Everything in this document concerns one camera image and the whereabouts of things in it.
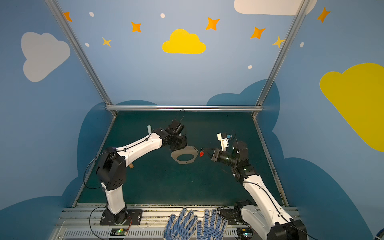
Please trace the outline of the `red key tag with keyring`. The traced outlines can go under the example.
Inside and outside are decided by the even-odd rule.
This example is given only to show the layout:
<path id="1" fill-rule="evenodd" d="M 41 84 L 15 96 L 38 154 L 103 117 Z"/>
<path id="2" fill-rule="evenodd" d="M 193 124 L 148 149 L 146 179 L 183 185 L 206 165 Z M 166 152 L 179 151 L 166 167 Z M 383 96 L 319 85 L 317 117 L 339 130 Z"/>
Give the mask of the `red key tag with keyring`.
<path id="1" fill-rule="evenodd" d="M 200 149 L 200 157 L 202 158 L 205 154 L 205 149 L 204 148 L 201 148 Z"/>

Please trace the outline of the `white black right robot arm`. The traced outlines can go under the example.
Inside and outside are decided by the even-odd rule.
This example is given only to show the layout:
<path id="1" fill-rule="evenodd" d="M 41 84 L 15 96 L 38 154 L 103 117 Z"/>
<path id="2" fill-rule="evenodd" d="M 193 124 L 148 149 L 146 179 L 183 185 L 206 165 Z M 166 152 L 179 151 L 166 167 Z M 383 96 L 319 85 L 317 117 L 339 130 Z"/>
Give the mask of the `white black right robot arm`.
<path id="1" fill-rule="evenodd" d="M 249 151 L 245 142 L 220 140 L 221 147 L 214 148 L 211 160 L 231 167 L 235 179 L 251 195 L 254 202 L 235 204 L 237 214 L 262 240 L 307 240 L 307 228 L 301 220 L 294 220 L 283 209 L 264 184 L 262 177 L 249 163 Z"/>

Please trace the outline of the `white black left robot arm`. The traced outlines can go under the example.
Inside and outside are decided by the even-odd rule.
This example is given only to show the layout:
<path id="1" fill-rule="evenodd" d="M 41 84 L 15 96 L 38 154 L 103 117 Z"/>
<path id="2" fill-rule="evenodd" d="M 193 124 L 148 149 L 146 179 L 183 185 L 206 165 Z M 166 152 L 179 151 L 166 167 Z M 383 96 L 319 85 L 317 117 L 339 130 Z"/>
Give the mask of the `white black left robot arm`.
<path id="1" fill-rule="evenodd" d="M 185 128 L 177 120 L 173 120 L 165 129 L 158 128 L 142 139 L 118 148 L 107 148 L 99 160 L 96 170 L 101 182 L 107 205 L 103 211 L 100 225 L 124 226 L 138 223 L 131 216 L 123 196 L 123 184 L 126 181 L 126 168 L 140 157 L 160 149 L 170 147 L 172 151 L 182 150 L 187 147 L 187 137 L 182 135 Z"/>

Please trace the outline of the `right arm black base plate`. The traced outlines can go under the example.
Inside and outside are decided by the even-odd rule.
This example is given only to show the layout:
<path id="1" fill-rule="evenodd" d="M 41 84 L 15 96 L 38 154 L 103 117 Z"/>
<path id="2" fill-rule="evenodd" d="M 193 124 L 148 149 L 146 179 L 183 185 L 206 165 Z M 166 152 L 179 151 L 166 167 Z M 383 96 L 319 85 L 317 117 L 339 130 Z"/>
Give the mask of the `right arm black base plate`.
<path id="1" fill-rule="evenodd" d="M 237 209 L 223 206 L 217 208 L 217 213 L 222 219 L 227 220 L 229 225 L 239 225 L 243 223 L 241 214 Z"/>

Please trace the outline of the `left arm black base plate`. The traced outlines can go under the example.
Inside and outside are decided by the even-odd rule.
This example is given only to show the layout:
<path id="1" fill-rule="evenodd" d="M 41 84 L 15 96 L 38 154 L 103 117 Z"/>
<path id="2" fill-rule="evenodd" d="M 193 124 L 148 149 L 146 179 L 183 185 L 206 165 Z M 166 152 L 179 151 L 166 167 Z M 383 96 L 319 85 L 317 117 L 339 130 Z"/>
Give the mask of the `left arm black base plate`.
<path id="1" fill-rule="evenodd" d="M 123 209 L 114 215 L 109 209 L 103 211 L 101 226 L 138 226 L 141 223 L 143 210 Z"/>

